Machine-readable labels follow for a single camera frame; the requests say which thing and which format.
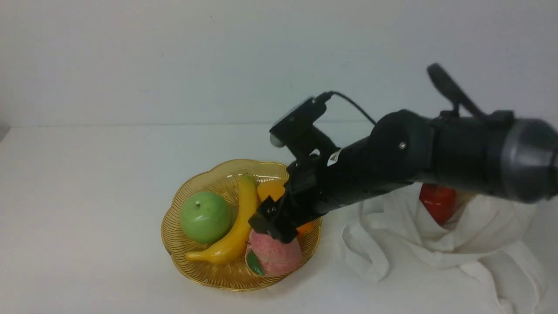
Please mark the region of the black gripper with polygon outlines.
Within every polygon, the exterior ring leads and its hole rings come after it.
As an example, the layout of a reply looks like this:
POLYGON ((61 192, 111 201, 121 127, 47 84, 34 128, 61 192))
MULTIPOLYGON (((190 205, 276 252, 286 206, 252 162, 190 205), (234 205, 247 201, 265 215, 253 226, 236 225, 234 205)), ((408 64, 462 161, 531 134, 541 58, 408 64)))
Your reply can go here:
POLYGON ((297 227, 335 209, 385 195, 412 182, 410 141, 368 136, 347 147, 311 153, 287 167, 285 194, 267 197, 249 219, 252 229, 289 244, 297 227))

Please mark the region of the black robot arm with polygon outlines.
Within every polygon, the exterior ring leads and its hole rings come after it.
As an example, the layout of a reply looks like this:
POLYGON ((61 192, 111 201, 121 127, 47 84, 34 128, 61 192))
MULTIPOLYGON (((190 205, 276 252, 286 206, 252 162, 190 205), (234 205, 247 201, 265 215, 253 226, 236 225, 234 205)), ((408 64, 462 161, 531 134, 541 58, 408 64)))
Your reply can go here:
POLYGON ((504 111, 486 120, 427 119, 400 110, 343 148, 315 120, 291 113, 270 130, 296 160, 283 196, 263 201, 248 222, 285 244, 297 227, 328 212, 415 182, 522 203, 557 195, 557 131, 540 119, 504 111))

